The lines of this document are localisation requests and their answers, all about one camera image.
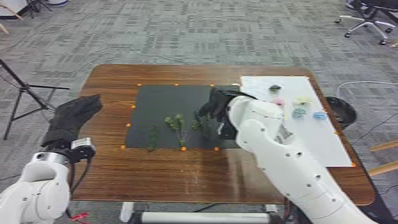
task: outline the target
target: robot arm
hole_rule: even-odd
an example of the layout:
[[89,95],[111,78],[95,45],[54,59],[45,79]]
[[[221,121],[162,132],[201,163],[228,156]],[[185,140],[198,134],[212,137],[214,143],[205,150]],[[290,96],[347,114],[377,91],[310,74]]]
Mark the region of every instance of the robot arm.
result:
[[315,224],[374,224],[301,140],[283,126],[283,110],[248,94],[217,90],[200,115],[232,122],[237,143],[256,157],[258,167]]
[[50,224],[66,211],[72,197],[68,165],[82,159],[89,161],[97,154],[91,139],[77,140],[79,131],[100,110],[98,95],[81,97],[56,110],[45,151],[36,153],[20,180],[0,194],[0,224]]
[[0,196],[4,223],[52,223],[61,217],[70,204],[66,180],[68,158],[52,152],[36,153],[20,180]]

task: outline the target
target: wooden table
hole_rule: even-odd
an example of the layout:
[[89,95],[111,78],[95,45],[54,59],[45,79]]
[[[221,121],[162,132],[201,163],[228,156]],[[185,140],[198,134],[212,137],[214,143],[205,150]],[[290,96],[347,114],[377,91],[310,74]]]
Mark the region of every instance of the wooden table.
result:
[[[244,75],[308,76],[331,111],[312,72],[299,67],[100,65],[82,95],[102,94],[104,110],[82,136],[93,137],[98,154],[93,169],[73,196],[89,201],[162,201],[283,204],[283,196],[242,149],[123,149],[137,84],[210,85],[240,83]],[[343,190],[359,205],[374,202],[375,192],[345,135],[335,127],[358,167],[331,168]]]

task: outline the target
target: black mat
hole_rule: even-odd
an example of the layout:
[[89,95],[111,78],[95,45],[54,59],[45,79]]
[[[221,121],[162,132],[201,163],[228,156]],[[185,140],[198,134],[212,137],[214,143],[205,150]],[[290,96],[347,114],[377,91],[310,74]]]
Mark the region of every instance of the black mat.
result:
[[[239,90],[237,86],[217,86],[217,88]],[[157,148],[180,148],[176,133],[168,124],[166,117],[176,114],[185,118],[185,130],[189,132],[187,148],[214,149],[239,148],[235,140],[223,140],[217,136],[221,123],[210,120],[205,128],[208,131],[194,131],[192,123],[196,122],[194,113],[208,102],[210,86],[143,86],[136,110],[132,115],[132,127],[127,135],[127,147],[148,148],[152,129],[159,129]]]

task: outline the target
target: white paper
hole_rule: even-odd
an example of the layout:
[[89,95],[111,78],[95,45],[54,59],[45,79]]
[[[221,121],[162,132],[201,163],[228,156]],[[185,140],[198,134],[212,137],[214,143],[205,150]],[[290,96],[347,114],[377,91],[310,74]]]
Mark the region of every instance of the white paper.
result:
[[[272,85],[283,88],[274,94],[269,90]],[[317,120],[313,113],[324,111],[320,99],[304,76],[244,76],[242,92],[251,94],[260,100],[271,102],[276,98],[285,100],[285,126],[301,139],[304,147],[327,167],[351,167],[352,160],[347,154],[345,146],[340,140],[333,126],[327,120]],[[306,106],[303,119],[294,119],[292,113],[297,108],[294,101],[297,97],[312,98],[312,104]]]

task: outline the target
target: gray carpet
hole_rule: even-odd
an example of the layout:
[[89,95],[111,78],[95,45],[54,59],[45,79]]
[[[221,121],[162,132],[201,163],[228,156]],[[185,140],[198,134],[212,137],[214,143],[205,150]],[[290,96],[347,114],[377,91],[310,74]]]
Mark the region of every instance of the gray carpet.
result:
[[[72,87],[66,93],[59,91],[56,104],[79,96],[93,67],[105,63],[297,65],[313,70],[324,93],[335,95],[336,86],[347,81],[398,82],[398,49],[379,46],[372,28],[363,28],[347,39],[345,29],[354,22],[333,23],[336,16],[351,13],[343,0],[72,0],[54,12],[43,10],[34,19],[25,16],[25,21],[2,21],[11,35],[0,33],[0,55],[31,83]],[[17,93],[0,81],[0,130]],[[398,159],[397,149],[377,153],[368,150],[398,139],[398,117],[358,141],[397,113],[398,88],[351,85],[342,96],[359,112],[345,133],[370,169]],[[25,99],[22,111],[33,107]],[[22,172],[40,150],[49,117],[45,113],[24,119],[9,140],[0,140],[0,178]],[[0,190],[13,181],[0,182]],[[398,184],[398,172],[379,175],[374,181],[386,192]],[[397,197],[393,188],[384,194],[393,215]],[[214,209],[262,211],[262,206],[242,206]],[[77,212],[91,212],[93,223],[118,223],[120,207],[120,203],[73,203]],[[150,204],[152,210],[196,208],[198,205]]]

